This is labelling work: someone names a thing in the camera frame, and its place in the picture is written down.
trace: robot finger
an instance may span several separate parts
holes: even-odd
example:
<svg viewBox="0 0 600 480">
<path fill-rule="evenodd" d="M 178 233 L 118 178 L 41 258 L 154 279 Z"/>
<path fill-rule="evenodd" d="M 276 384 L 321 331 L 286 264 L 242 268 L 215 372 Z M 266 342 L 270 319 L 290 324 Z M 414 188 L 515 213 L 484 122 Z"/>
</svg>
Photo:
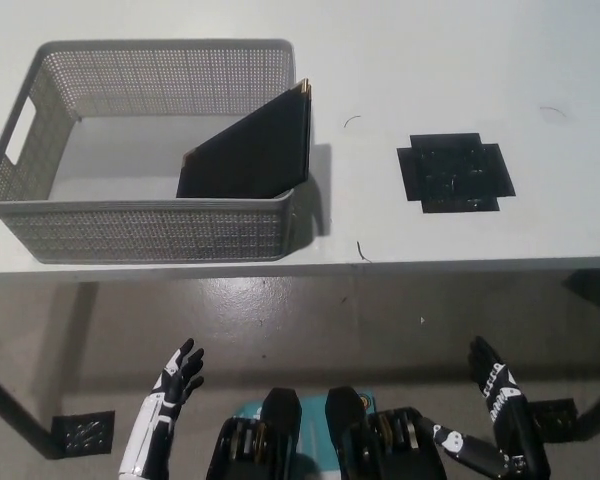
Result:
<svg viewBox="0 0 600 480">
<path fill-rule="evenodd" d="M 482 337 L 477 336 L 471 343 L 472 351 L 481 351 L 485 356 L 489 357 L 493 363 L 504 363 L 498 352 L 489 345 L 489 343 Z"/>
<path fill-rule="evenodd" d="M 193 358 L 192 356 L 187 364 L 182 367 L 182 378 L 184 378 L 185 383 L 189 383 L 189 380 L 191 380 L 194 375 L 200 373 L 200 370 L 202 370 L 204 362 L 201 360 L 201 358 L 202 355 L 199 355 L 197 358 Z"/>
<path fill-rule="evenodd" d="M 196 389 L 202 386 L 202 384 L 204 383 L 204 377 L 196 377 L 193 380 L 191 380 L 189 382 L 189 385 L 187 385 L 187 387 L 184 389 L 184 392 L 182 392 L 182 399 L 180 400 L 180 403 L 182 405 L 185 404 L 185 402 L 189 399 L 189 397 L 191 396 L 191 393 Z"/>
</svg>

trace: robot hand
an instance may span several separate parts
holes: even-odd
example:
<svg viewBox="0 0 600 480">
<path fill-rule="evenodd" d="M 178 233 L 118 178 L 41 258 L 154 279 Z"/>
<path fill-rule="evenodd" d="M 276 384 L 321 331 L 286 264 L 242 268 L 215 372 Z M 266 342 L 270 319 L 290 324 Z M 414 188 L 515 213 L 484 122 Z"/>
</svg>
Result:
<svg viewBox="0 0 600 480">
<path fill-rule="evenodd" d="M 175 422 L 191 393 L 204 382 L 196 377 L 202 369 L 204 350 L 193 350 L 188 339 L 165 365 L 151 393 L 144 399 L 131 431 L 120 480 L 167 480 Z"/>
<path fill-rule="evenodd" d="M 482 337 L 471 342 L 469 367 L 486 399 L 498 449 L 522 478 L 548 479 L 551 469 L 527 399 L 500 355 Z"/>
</svg>

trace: black floor mark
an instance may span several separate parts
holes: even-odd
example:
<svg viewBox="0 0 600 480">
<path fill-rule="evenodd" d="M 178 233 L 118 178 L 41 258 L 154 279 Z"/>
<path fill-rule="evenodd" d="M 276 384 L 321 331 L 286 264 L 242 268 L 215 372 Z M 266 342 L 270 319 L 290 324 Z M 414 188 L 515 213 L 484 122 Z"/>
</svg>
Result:
<svg viewBox="0 0 600 480">
<path fill-rule="evenodd" d="M 424 213 L 499 211 L 498 197 L 515 196 L 500 147 L 477 133 L 412 135 L 398 159 L 407 200 Z"/>
</svg>

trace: white robotic hand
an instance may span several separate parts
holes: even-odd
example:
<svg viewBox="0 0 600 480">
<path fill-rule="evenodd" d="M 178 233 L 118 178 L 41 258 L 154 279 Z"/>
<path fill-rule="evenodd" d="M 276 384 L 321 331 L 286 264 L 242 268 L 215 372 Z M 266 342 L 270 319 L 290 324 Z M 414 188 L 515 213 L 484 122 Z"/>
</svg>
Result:
<svg viewBox="0 0 600 480">
<path fill-rule="evenodd" d="M 188 339 L 162 370 L 151 393 L 144 399 L 119 470 L 119 480 L 167 480 L 169 455 L 176 420 L 182 405 L 204 382 L 203 349 L 193 350 Z"/>
</svg>

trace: gray floor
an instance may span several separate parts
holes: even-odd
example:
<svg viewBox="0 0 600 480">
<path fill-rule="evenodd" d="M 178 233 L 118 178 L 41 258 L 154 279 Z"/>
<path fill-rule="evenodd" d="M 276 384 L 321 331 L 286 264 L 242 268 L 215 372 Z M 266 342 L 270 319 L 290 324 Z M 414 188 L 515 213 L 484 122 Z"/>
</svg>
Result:
<svg viewBox="0 0 600 480">
<path fill-rule="evenodd" d="M 187 336 L 207 382 L 183 412 L 172 477 L 204 478 L 222 421 L 272 386 L 351 383 L 484 437 L 469 340 L 498 348 L 531 399 L 600 394 L 600 309 L 566 273 L 248 278 L 0 286 L 0 382 L 43 423 L 116 410 L 111 455 L 49 462 L 0 420 L 0 479 L 115 478 L 137 409 Z M 600 436 L 548 447 L 557 479 L 600 479 Z M 449 465 L 449 477 L 479 478 Z"/>
</svg>

